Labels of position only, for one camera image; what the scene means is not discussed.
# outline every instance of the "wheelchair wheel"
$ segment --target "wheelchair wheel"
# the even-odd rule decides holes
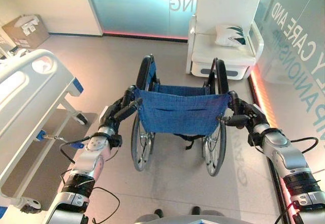
[[[226,147],[226,130],[223,122],[213,132],[212,135],[202,139],[203,158],[207,166],[208,173],[216,176],[222,166]]]
[[[132,128],[131,154],[134,166],[139,172],[143,171],[149,162],[153,141],[154,133],[145,132],[137,114]]]

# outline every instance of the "silver robot arm segment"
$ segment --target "silver robot arm segment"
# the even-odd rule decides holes
[[[225,118],[226,125],[241,129],[245,126],[249,132],[250,146],[260,146],[273,163],[290,193],[293,207],[298,210],[293,216],[296,224],[325,223],[325,193],[317,181],[303,154],[279,129],[270,128],[263,111],[248,104],[231,91],[229,108],[234,111],[232,118]]]
[[[104,109],[98,132],[85,144],[84,151],[75,162],[61,192],[52,202],[43,224],[88,223],[88,217],[84,213],[94,184],[102,172],[104,162],[110,158],[111,149],[122,144],[122,137],[118,135],[119,124],[132,115],[142,103],[142,99],[131,102],[134,89],[135,87],[131,86],[123,98]]]

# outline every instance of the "white armchair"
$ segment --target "white armchair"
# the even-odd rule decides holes
[[[263,38],[254,22],[259,0],[199,0],[188,30],[186,73],[208,77],[213,58],[225,63],[228,79],[247,78],[263,51]],[[217,24],[243,28],[246,45],[215,44]]]

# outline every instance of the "baseboard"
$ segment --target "baseboard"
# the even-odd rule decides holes
[[[177,38],[163,38],[163,37],[152,37],[152,36],[140,36],[140,35],[120,35],[120,34],[109,34],[105,33],[103,36],[111,36],[111,37],[120,37],[120,38],[132,38],[132,39],[141,39],[141,40],[158,40],[158,41],[171,41],[178,43],[187,43],[185,39],[177,39]]]
[[[82,36],[82,37],[102,37],[102,35],[84,35],[84,34],[66,34],[66,33],[49,33],[50,35],[62,35],[62,36]]]

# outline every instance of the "bed caster wheel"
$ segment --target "bed caster wheel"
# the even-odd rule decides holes
[[[163,218],[163,216],[164,216],[164,213],[163,213],[163,211],[162,211],[161,209],[156,209],[156,210],[154,211],[154,213],[155,213],[157,216],[159,216],[159,218]]]
[[[15,205],[15,207],[27,214],[40,213],[42,208],[40,202],[26,197],[21,197],[18,205]]]
[[[199,206],[194,206],[191,215],[200,215],[200,214],[201,214],[201,208]]]
[[[81,125],[86,125],[88,123],[87,118],[81,113],[75,116],[75,120],[79,122]]]

